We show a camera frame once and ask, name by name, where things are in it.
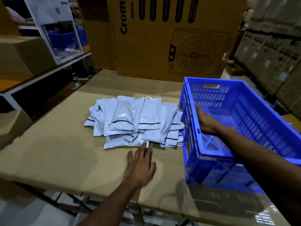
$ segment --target plastic mailer bag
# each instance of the plastic mailer bag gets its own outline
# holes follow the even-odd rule
[[[128,146],[129,141],[117,136],[107,136],[106,142],[104,144],[104,149],[112,148],[112,147],[122,147],[122,146]]]
[[[166,140],[165,140],[165,145],[176,146],[177,143],[178,143],[178,140],[172,140],[172,139],[168,139],[168,138],[166,138]]]
[[[179,111],[177,110],[173,120],[172,120],[173,124],[180,124],[181,123],[181,117],[179,115]]]
[[[110,130],[134,130],[134,119],[136,114],[136,101],[119,101],[109,124]]]
[[[103,124],[99,120],[95,120],[93,136],[99,137],[103,135]]]
[[[185,128],[185,125],[181,122],[181,124],[172,124],[170,126],[170,131],[173,131],[173,130],[181,130],[181,129],[184,129]]]
[[[121,137],[125,138],[128,141],[133,141],[137,137],[138,133],[130,133],[130,134],[120,134]]]
[[[144,140],[141,138],[142,136],[143,136],[143,133],[139,132],[137,137],[132,142],[129,143],[129,146],[130,147],[140,147],[144,142]],[[148,146],[149,146],[149,141],[146,141],[146,147],[148,147]]]
[[[93,116],[94,118],[96,118],[103,124],[104,123],[104,114],[103,114],[103,110],[101,110],[101,108],[99,106],[99,101],[100,100],[96,100],[96,104],[94,106],[90,107],[89,111],[90,111],[91,116]]]
[[[84,123],[84,126],[94,126],[95,118],[93,116],[89,116],[86,122]]]
[[[134,120],[134,132],[138,132],[139,129],[139,121],[140,121],[140,115],[142,112],[142,108],[144,105],[145,98],[138,98],[136,101],[136,114],[135,114],[135,120]]]
[[[132,98],[132,97],[127,97],[127,96],[122,96],[122,95],[119,95],[118,97],[117,97],[117,100],[119,100],[119,101],[131,101],[131,100],[134,100],[135,98]]]
[[[140,124],[157,124],[161,122],[161,98],[146,97],[140,114]]]
[[[179,138],[178,138],[178,143],[182,143],[183,142],[183,136],[179,136]]]
[[[160,129],[161,128],[161,123],[157,124],[139,124],[138,127],[140,130],[146,130],[146,129]]]
[[[156,143],[165,143],[165,138],[178,109],[176,103],[161,103],[161,128],[157,130],[145,130],[142,139]]]
[[[179,130],[168,131],[167,138],[173,139],[173,140],[178,140],[178,138],[179,138]]]
[[[97,101],[99,103],[99,106],[101,110],[104,113],[104,123],[103,123],[103,135],[104,136],[110,136],[120,133],[111,133],[109,123],[112,121],[113,113],[115,111],[115,108],[117,106],[117,99],[111,98],[111,99],[101,99]]]

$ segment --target table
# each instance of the table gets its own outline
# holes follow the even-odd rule
[[[108,196],[121,182],[130,147],[103,150],[83,124],[96,99],[162,97],[179,102],[182,83],[118,76],[102,70],[22,136],[0,151],[0,177],[69,194]],[[145,208],[213,225],[289,225],[269,198],[227,189],[187,185],[183,148],[153,144],[157,170],[132,198]]]
[[[0,74],[0,97],[4,97],[5,100],[11,105],[11,107],[15,110],[22,110],[22,107],[18,104],[18,102],[14,99],[13,95],[15,92],[28,87],[29,85],[40,81],[43,78],[46,78],[53,73],[70,66],[71,64],[84,59],[85,57],[91,55],[89,45],[83,46],[84,54],[75,58],[74,60],[70,60],[62,65],[57,66],[55,69],[48,71],[46,73],[41,73],[36,76],[11,76]]]

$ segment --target brown cardboard box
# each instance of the brown cardboard box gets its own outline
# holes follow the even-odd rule
[[[81,9],[88,2],[80,1]],[[109,49],[121,75],[182,81],[184,76],[220,77],[246,0],[107,0],[107,6],[113,45],[96,34],[109,41],[101,48],[87,32],[92,56],[96,49]],[[96,9],[90,8],[92,15]]]
[[[297,132],[301,133],[301,121],[293,114],[287,114],[281,116],[286,122],[288,122]]]
[[[252,42],[249,46],[249,49],[246,52],[246,57],[245,57],[243,63],[245,64],[245,66],[248,67],[248,69],[251,71],[251,73],[255,74],[254,69],[256,67],[258,57],[260,56],[260,54],[263,50],[263,42],[264,42],[265,38],[266,38],[265,35],[255,34],[253,36]]]
[[[21,111],[0,113],[0,150],[30,127],[32,120]]]
[[[275,62],[278,61],[279,49],[289,45],[288,40],[279,39],[272,36],[266,36],[263,42],[263,49],[258,55],[254,65],[254,75],[261,82],[265,82],[267,73],[270,72]]]
[[[0,73],[34,76],[56,67],[42,37],[0,36]]]
[[[116,70],[116,56],[106,0],[77,0],[97,68]]]
[[[237,50],[236,50],[234,57],[241,63],[243,63],[247,57],[248,49],[249,49],[250,44],[253,41],[253,37],[254,37],[253,33],[245,32]]]
[[[301,60],[301,43],[294,40],[290,41],[289,46],[280,49],[278,55],[274,66],[263,80],[264,85],[273,94],[276,93]]]
[[[301,118],[301,65],[285,79],[285,82],[276,93],[277,98],[296,117]]]
[[[227,73],[231,76],[242,76],[246,73],[246,71],[236,63],[228,63],[226,70]]]

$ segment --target right hand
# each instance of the right hand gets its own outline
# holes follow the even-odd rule
[[[197,110],[201,132],[213,136],[218,135],[218,132],[223,125],[210,115],[206,114],[197,104],[194,105]]]
[[[156,163],[151,163],[152,148],[145,148],[146,142],[135,152],[133,159],[132,151],[128,153],[128,166],[124,173],[124,181],[135,186],[136,189],[145,186],[156,172]]]

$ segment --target blue bin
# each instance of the blue bin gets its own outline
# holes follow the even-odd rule
[[[179,107],[186,181],[264,193],[218,138],[201,133],[194,104],[224,125],[301,165],[301,136],[243,81],[185,77]]]
[[[82,46],[88,44],[86,32],[84,29],[77,29],[79,40]],[[53,48],[78,48],[74,32],[59,34],[58,30],[48,31],[49,39]]]

